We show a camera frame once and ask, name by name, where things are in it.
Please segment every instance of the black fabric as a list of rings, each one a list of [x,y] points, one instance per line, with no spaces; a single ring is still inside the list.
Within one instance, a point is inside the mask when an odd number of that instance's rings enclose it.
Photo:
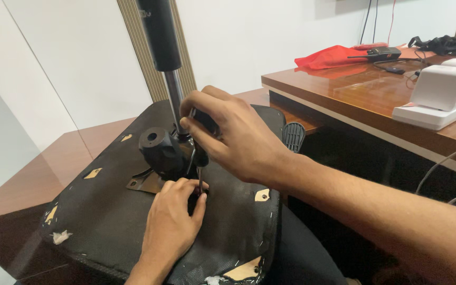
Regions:
[[[346,285],[346,279],[320,241],[286,206],[275,261],[265,284]]]
[[[408,47],[415,45],[421,51],[433,51],[438,55],[456,55],[456,37],[442,36],[423,42],[419,36],[409,41]]]
[[[281,138],[284,115],[270,107],[253,107]],[[53,243],[53,232],[67,230],[73,235],[53,246],[92,268],[128,277],[140,256],[147,214],[155,196],[126,189],[133,175],[149,167],[138,150],[138,138],[149,127],[173,130],[168,100],[149,106],[49,204],[48,211],[56,204],[58,208],[50,225],[40,225],[46,242]],[[128,134],[132,137],[121,141]],[[83,179],[98,168],[102,170],[96,177]],[[214,162],[204,168],[203,175],[210,195],[202,228],[167,282],[205,283],[206,277],[223,274],[237,262],[240,265],[258,256],[262,256],[259,277],[263,277],[274,255],[279,193],[271,190],[268,201],[255,202],[255,193],[265,186],[243,183]]]

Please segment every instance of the black pants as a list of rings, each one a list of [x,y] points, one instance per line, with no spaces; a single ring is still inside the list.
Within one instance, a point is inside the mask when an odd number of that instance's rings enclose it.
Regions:
[[[281,241],[266,284],[335,284],[346,279],[314,234],[283,205]]]

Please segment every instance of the red wire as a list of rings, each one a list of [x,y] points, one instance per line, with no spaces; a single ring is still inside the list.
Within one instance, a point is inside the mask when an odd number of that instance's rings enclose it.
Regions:
[[[393,8],[392,8],[392,24],[389,27],[389,33],[388,33],[388,45],[390,44],[390,34],[392,33],[392,27],[393,27],[393,12],[395,11],[395,2],[397,0],[393,0]]]

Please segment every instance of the hand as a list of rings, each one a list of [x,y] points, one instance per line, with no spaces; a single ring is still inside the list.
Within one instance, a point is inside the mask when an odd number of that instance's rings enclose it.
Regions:
[[[293,153],[253,107],[212,86],[191,92],[182,101],[181,115],[187,116],[193,107],[212,117],[221,129],[221,139],[193,118],[184,117],[180,124],[214,161],[244,182],[277,186],[280,167],[290,161]]]
[[[173,264],[191,247],[202,226],[207,198],[205,193],[198,198],[190,217],[187,198],[198,186],[198,180],[181,178],[167,181],[156,194],[147,217],[142,255],[126,284],[162,284]]]

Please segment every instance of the black bag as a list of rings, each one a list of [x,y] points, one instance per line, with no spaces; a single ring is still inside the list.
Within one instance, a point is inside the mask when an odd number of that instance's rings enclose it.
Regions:
[[[284,114],[270,107],[253,107],[281,138]],[[49,204],[40,225],[46,242],[92,268],[128,278],[140,256],[147,215],[155,196],[126,189],[132,175],[149,167],[138,150],[138,138],[149,127],[174,129],[168,100],[149,106]],[[129,134],[130,139],[121,141]],[[99,168],[95,177],[84,179]],[[205,284],[206,277],[222,275],[259,256],[258,275],[238,283],[261,282],[274,258],[280,221],[279,192],[270,190],[267,201],[255,202],[256,192],[266,186],[244,183],[214,162],[204,168],[203,175],[210,193],[202,228],[166,282]],[[54,218],[46,223],[56,206]],[[73,235],[54,245],[53,233],[64,230]]]
[[[407,46],[410,48],[413,45],[420,51],[433,51],[438,55],[456,55],[456,37],[442,36],[422,42],[419,36],[415,36]]]

